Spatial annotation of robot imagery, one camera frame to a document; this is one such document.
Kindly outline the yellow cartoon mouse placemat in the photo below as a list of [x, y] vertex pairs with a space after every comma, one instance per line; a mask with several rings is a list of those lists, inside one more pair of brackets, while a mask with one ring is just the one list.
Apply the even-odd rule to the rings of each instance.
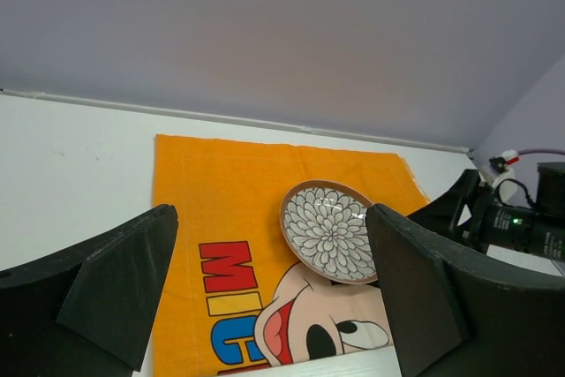
[[308, 268], [279, 223], [307, 180], [349, 186], [407, 215], [427, 203], [398, 155], [160, 135], [154, 203], [178, 214], [154, 325], [154, 374], [286, 366], [392, 344], [377, 281], [340, 284]]

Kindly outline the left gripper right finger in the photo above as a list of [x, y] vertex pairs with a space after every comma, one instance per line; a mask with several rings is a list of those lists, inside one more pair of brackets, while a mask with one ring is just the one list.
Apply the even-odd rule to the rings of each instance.
[[378, 204], [370, 246], [403, 376], [562, 376], [564, 280], [510, 265]]

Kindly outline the floral patterned plate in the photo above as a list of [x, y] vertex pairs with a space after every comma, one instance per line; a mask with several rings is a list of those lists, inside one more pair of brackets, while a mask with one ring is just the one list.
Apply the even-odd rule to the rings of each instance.
[[340, 284], [378, 280], [365, 218], [372, 202], [349, 186], [307, 180], [283, 197], [279, 223], [293, 253], [308, 268]]

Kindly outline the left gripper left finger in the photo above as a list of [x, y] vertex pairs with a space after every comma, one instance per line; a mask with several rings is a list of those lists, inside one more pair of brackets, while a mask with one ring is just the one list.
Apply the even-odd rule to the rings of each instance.
[[3, 376], [131, 376], [177, 238], [171, 205], [1, 273]]

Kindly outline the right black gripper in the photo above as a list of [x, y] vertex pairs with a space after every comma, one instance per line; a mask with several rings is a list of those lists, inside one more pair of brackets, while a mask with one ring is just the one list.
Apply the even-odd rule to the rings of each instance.
[[[439, 198], [409, 214], [408, 218], [427, 230], [477, 250], [498, 245], [563, 262], [564, 164], [541, 162], [538, 174], [536, 197], [524, 193], [527, 207], [504, 202], [500, 187], [477, 197], [479, 173], [465, 170]], [[466, 207], [471, 219], [464, 218], [460, 222]]]

